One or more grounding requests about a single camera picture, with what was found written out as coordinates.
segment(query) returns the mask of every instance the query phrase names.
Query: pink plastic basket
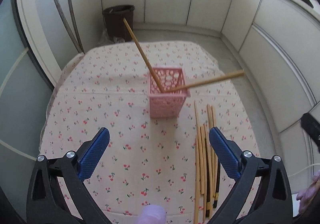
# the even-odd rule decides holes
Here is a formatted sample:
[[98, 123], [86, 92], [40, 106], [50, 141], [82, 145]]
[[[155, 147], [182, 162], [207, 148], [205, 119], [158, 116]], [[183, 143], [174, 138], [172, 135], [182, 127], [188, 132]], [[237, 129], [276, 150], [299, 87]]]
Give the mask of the pink plastic basket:
[[[185, 85], [185, 73], [182, 68], [154, 67], [164, 90]], [[170, 93], [161, 93], [153, 77], [148, 73], [148, 97], [150, 104], [150, 117], [178, 117], [189, 90], [179, 90]]]

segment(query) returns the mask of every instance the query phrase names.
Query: chopstick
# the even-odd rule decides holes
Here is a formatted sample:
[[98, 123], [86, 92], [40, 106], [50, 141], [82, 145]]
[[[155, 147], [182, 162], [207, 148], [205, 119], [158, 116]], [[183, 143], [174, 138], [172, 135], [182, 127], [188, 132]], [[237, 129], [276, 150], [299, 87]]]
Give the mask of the chopstick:
[[212, 216], [212, 204], [213, 204], [213, 177], [212, 177], [212, 160], [211, 160], [211, 146], [208, 138], [208, 132], [207, 129], [204, 130], [205, 133], [205, 141], [207, 144], [207, 155], [208, 155], [208, 173], [209, 173], [209, 198], [207, 198], [206, 206], [208, 206], [209, 203], [209, 217]]
[[[210, 117], [211, 117], [211, 124], [212, 127], [217, 126], [217, 120], [216, 120], [216, 111], [214, 109], [214, 106], [209, 106], [209, 111], [210, 111]], [[217, 166], [218, 166], [218, 157], [215, 154], [215, 151], [211, 147], [211, 159], [212, 159], [212, 177], [213, 177], [213, 199], [216, 196], [216, 187], [217, 187]]]
[[[208, 122], [209, 122], [209, 131], [212, 127], [214, 127], [215, 123], [212, 117], [212, 109], [211, 106], [209, 104], [207, 104], [207, 114], [208, 114]], [[215, 152], [212, 148], [212, 146], [210, 145], [210, 151], [211, 151], [211, 166], [212, 166], [212, 171], [211, 171], [211, 176], [212, 176], [212, 195], [210, 198], [210, 206], [213, 206], [213, 202], [214, 202], [214, 198], [215, 198], [215, 193], [216, 193], [216, 179], [215, 179]]]
[[[214, 109], [214, 106], [211, 106], [211, 113], [212, 113], [213, 126], [217, 126], [216, 111]], [[214, 157], [215, 157], [214, 158], [215, 195], [214, 195], [213, 208], [216, 208], [218, 203], [219, 187], [220, 187], [220, 162], [216, 154]]]
[[138, 48], [143, 60], [144, 60], [144, 62], [146, 63], [146, 66], [148, 67], [152, 77], [154, 78], [154, 80], [155, 80], [160, 92], [164, 93], [164, 88], [162, 87], [161, 82], [160, 82], [156, 72], [153, 70], [148, 58], [144, 54], [144, 52], [143, 52], [143, 50], [142, 50], [142, 48], [141, 48], [136, 36], [134, 35], [133, 31], [131, 30], [131, 28], [130, 28], [130, 26], [129, 26], [129, 24], [128, 24], [128, 22], [127, 22], [127, 20], [125, 18], [123, 18], [123, 22], [124, 22], [125, 26], [127, 27], [128, 31], [129, 31], [129, 34], [131, 35], [132, 39], [134, 40], [134, 42], [135, 42], [135, 44], [136, 44], [136, 46], [137, 46], [137, 48]]
[[217, 184], [216, 184], [216, 195], [215, 195], [215, 198], [214, 198], [214, 202], [213, 202], [213, 208], [217, 208], [217, 204], [218, 204], [218, 197], [219, 197], [219, 187], [220, 187], [220, 168], [221, 168], [221, 165], [220, 165], [220, 162], [218, 162], [218, 170], [217, 170]]
[[244, 70], [239, 70], [239, 71], [235, 71], [235, 72], [230, 72], [227, 73], [226, 75], [223, 76], [219, 76], [219, 77], [214, 77], [212, 79], [208, 79], [208, 80], [203, 80], [203, 81], [199, 81], [199, 82], [195, 82], [195, 83], [191, 83], [191, 84], [187, 84], [187, 85], [181, 85], [172, 89], [168, 89], [165, 90], [164, 92], [175, 92], [178, 90], [184, 90], [184, 89], [190, 89], [190, 88], [195, 88], [195, 87], [200, 87], [203, 85], [207, 85], [207, 84], [211, 84], [211, 83], [215, 83], [215, 82], [221, 82], [221, 81], [226, 81], [229, 79], [233, 79], [236, 77], [241, 77], [244, 76]]
[[193, 216], [193, 223], [198, 223], [199, 199], [200, 199], [200, 160], [199, 160], [199, 150], [198, 150], [198, 136], [196, 135], [196, 197], [195, 197], [195, 213]]
[[196, 114], [196, 125], [197, 125], [197, 137], [198, 137], [198, 143], [199, 143], [199, 159], [200, 159], [200, 191], [201, 194], [204, 194], [204, 158], [203, 158], [203, 145], [201, 140], [201, 131], [200, 131], [200, 123], [199, 123], [199, 117], [198, 117], [198, 110], [197, 110], [197, 104], [196, 101], [194, 101], [195, 105], [195, 114]]
[[204, 165], [204, 198], [203, 198], [203, 222], [205, 222], [205, 214], [207, 209], [207, 156], [206, 156], [206, 145], [205, 145], [205, 129], [204, 125], [200, 127], [202, 151], [203, 151], [203, 165]]

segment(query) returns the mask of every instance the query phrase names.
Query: metal pipe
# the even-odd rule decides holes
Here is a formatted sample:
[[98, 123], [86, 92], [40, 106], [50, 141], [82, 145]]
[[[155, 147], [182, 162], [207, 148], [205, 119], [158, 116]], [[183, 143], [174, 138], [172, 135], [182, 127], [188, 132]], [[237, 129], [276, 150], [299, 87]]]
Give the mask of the metal pipe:
[[72, 32], [72, 30], [71, 30], [71, 28], [70, 28], [70, 26], [69, 26], [69, 24], [68, 24], [68, 21], [67, 21], [64, 13], [63, 13], [63, 11], [62, 11], [62, 8], [61, 8], [61, 6], [60, 6], [59, 0], [53, 0], [53, 1], [54, 1], [55, 5], [56, 5], [56, 7], [57, 7], [58, 13], [59, 13], [60, 18], [61, 18], [61, 20], [62, 20], [62, 22], [63, 22], [64, 27], [66, 28], [67, 33], [68, 33], [71, 41], [73, 42], [74, 46], [76, 47], [76, 50], [78, 51], [78, 53], [82, 53], [83, 51], [82, 51], [82, 49], [80, 48], [80, 46], [79, 46], [79, 44], [78, 44], [78, 42], [77, 42], [77, 39], [76, 39], [75, 36], [73, 35], [73, 32]]
[[70, 15], [71, 15], [71, 21], [72, 21], [73, 29], [75, 30], [75, 34], [76, 34], [76, 38], [77, 38], [78, 44], [79, 44], [81, 50], [84, 51], [82, 43], [81, 43], [78, 27], [77, 27], [77, 24], [76, 24], [76, 18], [75, 18], [75, 13], [73, 11], [72, 0], [68, 0], [68, 6], [69, 6], [69, 12], [70, 12]]

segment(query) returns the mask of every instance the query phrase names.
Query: metal screw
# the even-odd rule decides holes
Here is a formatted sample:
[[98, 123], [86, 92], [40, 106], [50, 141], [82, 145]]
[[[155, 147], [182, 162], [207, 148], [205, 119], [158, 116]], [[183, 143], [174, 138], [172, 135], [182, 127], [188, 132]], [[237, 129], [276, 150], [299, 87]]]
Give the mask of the metal screw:
[[252, 156], [252, 153], [250, 151], [244, 151], [243, 155], [247, 158], [250, 158]]
[[67, 152], [67, 157], [68, 158], [72, 158], [74, 156], [75, 156], [75, 152], [74, 151]]
[[281, 157], [279, 155], [275, 155], [274, 157], [275, 161], [280, 162], [281, 161]]
[[43, 155], [39, 155], [37, 160], [38, 160], [38, 162], [42, 162], [44, 160], [44, 156]]

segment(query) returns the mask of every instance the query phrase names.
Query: cherry print tablecloth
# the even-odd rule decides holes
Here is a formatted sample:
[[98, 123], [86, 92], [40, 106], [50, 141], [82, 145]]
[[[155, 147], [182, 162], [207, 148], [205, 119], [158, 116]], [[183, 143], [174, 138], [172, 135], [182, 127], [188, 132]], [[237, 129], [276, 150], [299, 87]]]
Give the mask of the cherry print tablecloth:
[[[197, 44], [170, 41], [141, 46], [151, 64], [183, 67], [190, 79], [222, 74], [218, 62]], [[259, 155], [255, 137], [231, 81], [191, 89], [179, 118], [150, 119], [147, 72], [134, 43], [98, 47], [76, 57], [63, 71], [49, 104], [40, 152], [48, 158], [61, 157], [106, 127], [110, 144], [84, 183], [108, 218], [132, 224], [145, 205], [157, 204], [166, 209], [167, 223], [191, 223], [196, 172], [193, 100], [201, 123], [207, 123], [207, 103], [213, 104], [223, 134]], [[218, 206], [233, 183], [222, 169]], [[62, 180], [60, 186], [71, 212], [79, 216]], [[240, 215], [248, 212], [257, 187], [255, 182]]]

